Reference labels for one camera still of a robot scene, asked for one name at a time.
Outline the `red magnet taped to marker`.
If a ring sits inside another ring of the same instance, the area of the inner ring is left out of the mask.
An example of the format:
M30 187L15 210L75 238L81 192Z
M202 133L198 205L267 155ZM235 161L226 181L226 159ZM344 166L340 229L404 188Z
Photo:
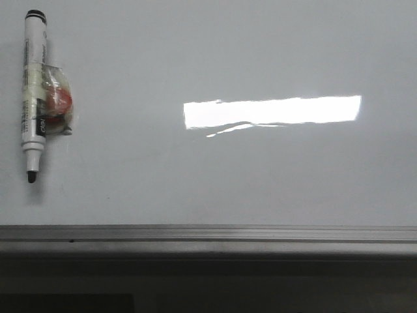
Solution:
M50 65L43 67L43 77L46 134L70 136L74 106L69 81L61 68Z

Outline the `white whiteboard marker pen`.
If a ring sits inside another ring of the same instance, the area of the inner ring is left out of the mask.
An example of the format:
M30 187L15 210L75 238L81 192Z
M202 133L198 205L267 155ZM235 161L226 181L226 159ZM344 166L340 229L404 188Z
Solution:
M40 10L29 10L24 26L21 147L26 160L27 181L34 183L46 146L46 15Z

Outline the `white whiteboard surface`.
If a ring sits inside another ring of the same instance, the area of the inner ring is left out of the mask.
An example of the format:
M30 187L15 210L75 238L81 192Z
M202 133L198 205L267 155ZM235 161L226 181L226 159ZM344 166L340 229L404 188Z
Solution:
M23 23L73 133L35 183ZM2 1L2 224L416 225L415 1Z

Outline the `aluminium whiteboard frame rail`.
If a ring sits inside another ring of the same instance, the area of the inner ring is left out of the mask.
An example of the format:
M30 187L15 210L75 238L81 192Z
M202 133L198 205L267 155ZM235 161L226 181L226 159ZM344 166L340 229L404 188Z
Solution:
M412 226L12 225L3 258L413 260Z

